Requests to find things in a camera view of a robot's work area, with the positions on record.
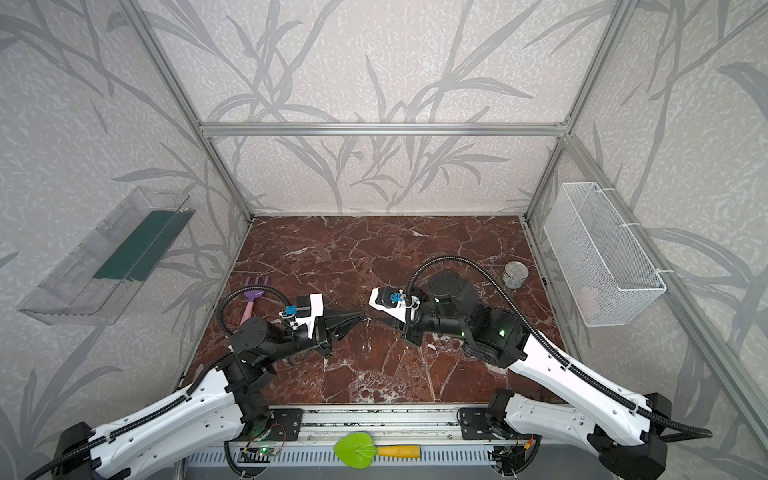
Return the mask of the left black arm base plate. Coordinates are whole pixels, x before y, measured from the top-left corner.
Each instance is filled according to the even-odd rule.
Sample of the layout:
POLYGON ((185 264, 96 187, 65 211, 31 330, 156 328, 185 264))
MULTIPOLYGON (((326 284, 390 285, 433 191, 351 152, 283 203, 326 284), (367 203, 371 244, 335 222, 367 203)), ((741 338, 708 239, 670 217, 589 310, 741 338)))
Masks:
POLYGON ((260 420, 254 430, 257 442, 295 442, 298 440, 304 410, 300 408, 278 408, 270 411, 265 420, 260 420))

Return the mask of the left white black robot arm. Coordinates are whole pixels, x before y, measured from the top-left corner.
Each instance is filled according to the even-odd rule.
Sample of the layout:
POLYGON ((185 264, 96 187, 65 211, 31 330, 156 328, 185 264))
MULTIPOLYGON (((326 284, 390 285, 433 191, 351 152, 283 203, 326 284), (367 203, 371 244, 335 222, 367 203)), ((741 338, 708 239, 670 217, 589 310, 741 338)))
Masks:
POLYGON ((262 390, 276 376, 276 362, 302 352, 332 352, 364 320, 362 312, 320 317, 317 333, 260 317, 245 321, 229 338, 231 351, 188 387, 111 423, 84 422, 60 437, 54 479, 139 479, 216 442, 259 436, 275 420, 262 390))

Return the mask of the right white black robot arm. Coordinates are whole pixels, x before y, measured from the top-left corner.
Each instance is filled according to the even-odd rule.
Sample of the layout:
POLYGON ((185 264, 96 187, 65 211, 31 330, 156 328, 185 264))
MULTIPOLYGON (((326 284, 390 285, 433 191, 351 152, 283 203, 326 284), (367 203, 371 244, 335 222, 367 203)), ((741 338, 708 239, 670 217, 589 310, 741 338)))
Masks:
POLYGON ((622 479, 657 479, 665 472, 664 429, 640 410, 668 417, 671 403, 666 397, 622 388, 548 339, 537 339, 526 330, 520 314, 484 305, 475 287, 458 272, 438 272, 426 288, 414 289, 411 295, 377 287, 369 304, 392 317, 393 325, 414 345, 426 333, 457 338, 466 354, 533 380, 560 398, 560 403, 552 404, 498 391, 485 413, 495 435, 559 440, 595 455, 622 479))

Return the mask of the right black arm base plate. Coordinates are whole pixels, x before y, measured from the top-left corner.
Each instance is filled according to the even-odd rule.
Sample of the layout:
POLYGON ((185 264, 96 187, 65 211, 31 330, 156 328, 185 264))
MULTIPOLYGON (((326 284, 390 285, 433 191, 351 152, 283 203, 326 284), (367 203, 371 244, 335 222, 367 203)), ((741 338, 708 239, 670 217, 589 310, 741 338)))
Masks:
POLYGON ((487 413, 486 407, 462 407, 456 418, 463 440, 508 440, 513 436, 506 426, 487 413))

